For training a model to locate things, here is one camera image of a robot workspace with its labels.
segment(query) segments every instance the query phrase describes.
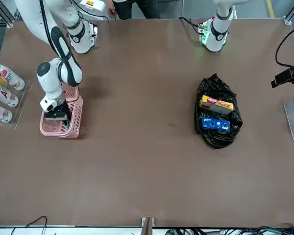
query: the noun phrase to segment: person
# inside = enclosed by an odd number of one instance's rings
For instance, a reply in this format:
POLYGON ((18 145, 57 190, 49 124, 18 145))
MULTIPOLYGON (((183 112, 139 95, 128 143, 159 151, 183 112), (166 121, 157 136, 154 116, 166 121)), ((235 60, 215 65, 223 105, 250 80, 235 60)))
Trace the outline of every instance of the person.
POLYGON ((132 5, 137 3, 146 19, 159 19, 160 10, 158 0, 106 0, 108 13, 112 18, 117 14, 121 20, 132 18, 132 5))

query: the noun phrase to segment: blue box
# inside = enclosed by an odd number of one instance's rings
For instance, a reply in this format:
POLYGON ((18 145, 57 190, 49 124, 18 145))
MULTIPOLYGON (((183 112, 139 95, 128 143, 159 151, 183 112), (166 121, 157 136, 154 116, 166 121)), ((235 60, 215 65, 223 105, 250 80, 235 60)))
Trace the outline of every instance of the blue box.
POLYGON ((205 129, 213 129, 228 132, 230 131, 230 122, 220 119, 213 119, 209 117, 202 117, 201 127, 205 129))

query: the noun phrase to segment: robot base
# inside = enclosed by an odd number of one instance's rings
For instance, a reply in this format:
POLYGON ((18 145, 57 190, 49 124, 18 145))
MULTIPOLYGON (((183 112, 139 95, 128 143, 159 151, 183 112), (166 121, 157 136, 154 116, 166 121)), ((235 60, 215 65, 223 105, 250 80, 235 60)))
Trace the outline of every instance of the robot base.
POLYGON ((228 33, 224 36, 222 40, 217 41, 210 30, 211 23, 212 20, 209 19, 208 21, 199 24, 199 42, 203 44, 210 52, 218 52, 223 48, 224 44, 226 43, 228 33))
POLYGON ((90 47, 88 47, 87 51, 80 51, 77 48, 74 47, 73 41, 71 40, 71 46, 75 49, 75 51, 78 54, 86 54, 91 50, 91 48, 96 46, 96 41, 97 41, 97 35, 98 35, 98 26, 92 23, 89 23, 87 21, 83 21, 84 24, 87 24, 89 27, 89 40, 90 40, 90 47))

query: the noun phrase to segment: metal bracket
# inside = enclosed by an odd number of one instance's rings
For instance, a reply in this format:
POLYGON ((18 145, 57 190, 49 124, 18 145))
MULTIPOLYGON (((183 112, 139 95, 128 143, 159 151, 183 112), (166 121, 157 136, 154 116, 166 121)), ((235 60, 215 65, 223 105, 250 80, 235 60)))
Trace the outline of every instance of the metal bracket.
POLYGON ((285 25, 292 25, 292 21, 291 20, 288 21, 285 16, 283 17, 283 20, 285 25))

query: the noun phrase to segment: black plastic bag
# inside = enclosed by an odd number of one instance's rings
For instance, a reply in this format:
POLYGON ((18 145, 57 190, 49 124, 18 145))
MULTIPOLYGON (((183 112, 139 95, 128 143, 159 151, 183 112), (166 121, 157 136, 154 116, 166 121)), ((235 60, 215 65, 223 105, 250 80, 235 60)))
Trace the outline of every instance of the black plastic bag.
POLYGON ((243 125, 239 107, 237 105, 236 94, 231 91, 228 85, 226 85, 221 79, 218 78, 216 73, 210 78, 204 78, 198 88, 195 103, 194 120, 196 132, 200 134, 204 141, 213 149, 225 148, 233 143, 236 135, 243 125), (227 115, 224 115, 200 108, 199 102, 203 95, 233 103, 234 111, 227 115), (202 129, 201 118, 204 117, 230 121, 230 131, 227 133, 222 133, 218 130, 202 129))

